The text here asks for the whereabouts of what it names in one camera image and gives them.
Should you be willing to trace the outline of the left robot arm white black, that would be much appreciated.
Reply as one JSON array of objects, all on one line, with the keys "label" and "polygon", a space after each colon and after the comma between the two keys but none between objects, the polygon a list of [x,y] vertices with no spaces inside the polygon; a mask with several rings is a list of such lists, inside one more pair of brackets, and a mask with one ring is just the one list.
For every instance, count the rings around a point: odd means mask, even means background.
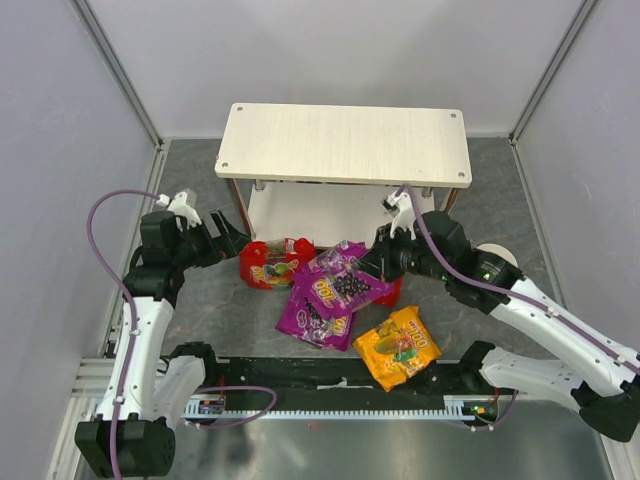
[{"label": "left robot arm white black", "polygon": [[212,236],[198,218],[169,210],[142,217],[141,244],[122,283],[127,303],[119,347],[94,419],[78,424],[75,442],[103,479],[165,476],[173,464],[175,429],[195,391],[218,380],[215,354],[203,342],[182,344],[158,371],[161,345],[185,272],[236,257],[250,242],[220,211]]}]

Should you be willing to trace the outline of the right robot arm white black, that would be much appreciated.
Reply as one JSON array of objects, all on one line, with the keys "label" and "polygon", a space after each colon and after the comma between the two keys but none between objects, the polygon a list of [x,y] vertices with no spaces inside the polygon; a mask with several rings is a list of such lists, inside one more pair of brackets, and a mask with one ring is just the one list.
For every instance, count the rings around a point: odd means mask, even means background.
[{"label": "right robot arm white black", "polygon": [[627,443],[634,436],[638,351],[571,314],[509,260],[473,246],[447,214],[428,212],[408,228],[380,227],[361,265],[388,283],[406,274],[440,279],[457,302],[519,330],[554,356],[536,360],[477,341],[463,360],[488,384],[560,404],[611,440]]}]

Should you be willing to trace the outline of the purple candy bag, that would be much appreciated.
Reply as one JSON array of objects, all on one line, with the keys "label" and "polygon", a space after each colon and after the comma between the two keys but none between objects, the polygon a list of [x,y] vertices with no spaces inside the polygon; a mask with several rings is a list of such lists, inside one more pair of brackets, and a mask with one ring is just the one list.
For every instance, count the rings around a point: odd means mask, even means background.
[{"label": "purple candy bag", "polygon": [[393,291],[361,269],[368,252],[364,243],[343,241],[302,265],[294,284],[323,318],[348,316]]},{"label": "purple candy bag", "polygon": [[345,352],[349,348],[354,315],[323,317],[302,296],[291,296],[275,329],[323,350]]}]

